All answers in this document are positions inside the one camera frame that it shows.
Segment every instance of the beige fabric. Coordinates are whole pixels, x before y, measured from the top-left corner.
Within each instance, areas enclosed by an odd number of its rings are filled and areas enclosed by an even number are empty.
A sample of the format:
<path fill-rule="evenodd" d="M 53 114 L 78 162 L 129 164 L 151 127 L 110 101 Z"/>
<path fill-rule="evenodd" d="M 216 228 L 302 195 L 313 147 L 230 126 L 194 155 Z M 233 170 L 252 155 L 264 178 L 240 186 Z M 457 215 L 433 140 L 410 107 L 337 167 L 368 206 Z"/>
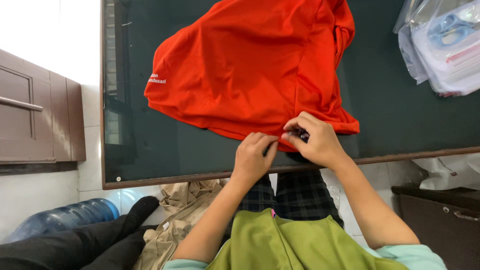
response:
<path fill-rule="evenodd" d="M 225 179 L 217 179 L 163 185 L 160 205 L 168 217 L 155 231 L 145 232 L 146 244 L 133 269 L 161 269 L 226 183 Z"/>

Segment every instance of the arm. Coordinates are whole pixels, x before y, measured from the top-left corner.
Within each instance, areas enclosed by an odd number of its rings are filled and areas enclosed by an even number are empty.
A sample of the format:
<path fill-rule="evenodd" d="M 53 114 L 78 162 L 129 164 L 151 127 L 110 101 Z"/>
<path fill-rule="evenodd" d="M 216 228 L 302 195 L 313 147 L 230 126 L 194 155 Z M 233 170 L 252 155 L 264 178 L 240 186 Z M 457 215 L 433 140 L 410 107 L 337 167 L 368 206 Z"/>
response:
<path fill-rule="evenodd" d="M 235 210 L 250 188 L 272 165 L 278 143 L 276 136 L 251 133 L 239 145 L 235 167 L 228 184 L 220 191 L 205 214 L 180 243 L 172 260 L 190 259 L 211 263 Z M 266 156 L 265 148 L 272 144 Z"/>
<path fill-rule="evenodd" d="M 378 196 L 355 162 L 344 152 L 330 124 L 302 112 L 284 129 L 297 127 L 306 129 L 310 134 L 308 143 L 288 133 L 282 138 L 295 146 L 306 159 L 335 172 L 370 248 L 420 244 L 413 231 Z"/>

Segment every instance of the plaid pants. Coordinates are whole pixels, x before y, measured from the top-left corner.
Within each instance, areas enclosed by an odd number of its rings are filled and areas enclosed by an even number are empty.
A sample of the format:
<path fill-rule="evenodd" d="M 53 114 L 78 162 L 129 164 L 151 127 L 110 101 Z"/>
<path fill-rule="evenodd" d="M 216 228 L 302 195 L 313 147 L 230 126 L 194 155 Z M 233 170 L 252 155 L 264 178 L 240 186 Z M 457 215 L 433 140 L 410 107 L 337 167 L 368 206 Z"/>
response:
<path fill-rule="evenodd" d="M 264 175 L 245 195 L 237 212 L 261 212 L 267 208 L 275 210 L 281 218 L 294 221 L 317 221 L 331 215 L 343 228 L 343 220 L 330 197 L 320 170 L 279 173 L 276 196 L 268 174 Z M 225 230 L 222 245 L 230 238 L 232 225 L 233 218 Z"/>

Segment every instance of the leg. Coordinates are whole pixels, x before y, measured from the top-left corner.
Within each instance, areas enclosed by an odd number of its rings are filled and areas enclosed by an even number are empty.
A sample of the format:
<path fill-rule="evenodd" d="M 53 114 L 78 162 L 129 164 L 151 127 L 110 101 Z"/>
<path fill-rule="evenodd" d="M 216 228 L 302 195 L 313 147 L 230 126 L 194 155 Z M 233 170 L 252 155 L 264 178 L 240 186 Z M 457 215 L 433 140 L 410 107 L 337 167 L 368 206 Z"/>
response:
<path fill-rule="evenodd" d="M 248 191 L 247 195 L 243 198 L 240 202 L 237 212 L 241 210 L 247 210 L 250 212 L 262 212 L 267 208 L 272 208 L 276 210 L 276 203 L 275 203 L 275 194 L 272 189 L 272 184 L 270 182 L 270 178 L 268 178 L 268 174 L 262 176 L 260 180 L 255 183 L 255 185 Z M 233 225 L 233 218 L 230 220 L 230 223 L 225 230 L 225 235 L 222 239 L 223 244 L 230 239 L 232 233 L 232 225 Z"/>
<path fill-rule="evenodd" d="M 79 269 L 138 229 L 158 205 L 157 198 L 143 197 L 114 221 L 0 245 L 0 269 Z M 29 267 L 9 268 L 17 263 Z"/>
<path fill-rule="evenodd" d="M 320 170 L 278 174 L 276 201 L 278 214 L 295 221 L 321 220 L 329 215 L 343 228 Z"/>
<path fill-rule="evenodd" d="M 158 225 L 144 226 L 125 239 L 114 244 L 102 255 L 98 256 L 91 264 L 82 268 L 82 270 L 97 269 L 124 269 L 131 270 L 138 260 L 145 247 L 144 234 L 148 229 L 155 230 Z"/>

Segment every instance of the forearm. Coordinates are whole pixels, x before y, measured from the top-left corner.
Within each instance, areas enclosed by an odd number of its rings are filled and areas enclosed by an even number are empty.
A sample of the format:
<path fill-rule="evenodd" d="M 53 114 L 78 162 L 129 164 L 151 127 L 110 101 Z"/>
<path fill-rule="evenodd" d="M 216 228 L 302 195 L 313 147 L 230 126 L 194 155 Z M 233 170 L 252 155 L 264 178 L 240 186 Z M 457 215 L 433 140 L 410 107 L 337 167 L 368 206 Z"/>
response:
<path fill-rule="evenodd" d="M 231 178 L 192 231 L 177 247 L 172 259 L 211 263 L 235 210 L 248 192 L 242 179 Z"/>
<path fill-rule="evenodd" d="M 335 169 L 369 247 L 419 244 L 413 231 L 378 196 L 358 166 L 345 159 Z"/>

